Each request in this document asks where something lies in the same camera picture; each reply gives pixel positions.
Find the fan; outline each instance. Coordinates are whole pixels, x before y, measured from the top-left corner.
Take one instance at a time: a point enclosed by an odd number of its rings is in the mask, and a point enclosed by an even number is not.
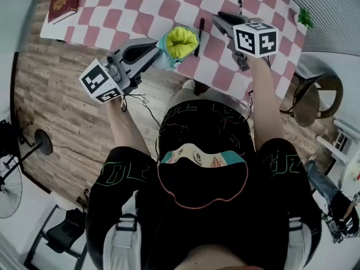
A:
[[[5,172],[5,174],[0,172],[0,218],[2,219],[12,216],[20,205],[21,195],[23,193],[21,173],[18,169],[20,163],[37,151],[37,149],[40,149],[44,155],[50,155],[52,153],[52,143],[45,131],[41,129],[36,130],[35,143],[36,146],[12,166],[11,169]]]

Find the green plant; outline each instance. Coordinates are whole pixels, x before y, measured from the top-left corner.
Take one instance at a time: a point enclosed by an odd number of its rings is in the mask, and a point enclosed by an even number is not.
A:
[[[309,12],[309,10],[307,10],[305,8],[300,8],[300,15],[299,15],[298,22],[300,22],[304,26],[307,26],[308,28],[311,28],[311,29],[314,28],[314,24],[310,18],[310,12]]]

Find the forearm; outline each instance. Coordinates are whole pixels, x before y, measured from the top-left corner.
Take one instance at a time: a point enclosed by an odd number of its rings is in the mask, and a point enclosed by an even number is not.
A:
[[[150,156],[145,141],[135,125],[129,110],[122,112],[121,98],[106,103],[112,134],[116,146],[127,146],[139,150]]]
[[[249,67],[253,75],[255,148],[259,150],[265,142],[273,138],[283,138],[284,126],[275,99],[269,66],[260,58],[249,59]]]

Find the red book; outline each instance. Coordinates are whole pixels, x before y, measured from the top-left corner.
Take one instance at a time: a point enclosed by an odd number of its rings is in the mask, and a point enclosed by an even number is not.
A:
[[[51,0],[48,22],[53,24],[78,12],[79,0]]]

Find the person in background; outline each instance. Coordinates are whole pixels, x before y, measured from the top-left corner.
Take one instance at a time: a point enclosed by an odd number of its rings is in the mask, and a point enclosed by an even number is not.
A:
[[[302,269],[321,211],[284,127],[271,70],[248,58],[254,131],[237,105],[187,81],[149,150],[121,98],[106,104],[116,148],[91,188],[86,234],[98,269]]]
[[[325,198],[328,213],[323,213],[323,220],[328,225],[334,242],[342,242],[344,238],[357,237],[359,231],[359,216],[355,204],[360,200],[356,194],[350,201],[334,182],[326,175],[321,174],[316,166],[316,156],[312,155],[305,169],[311,185]]]

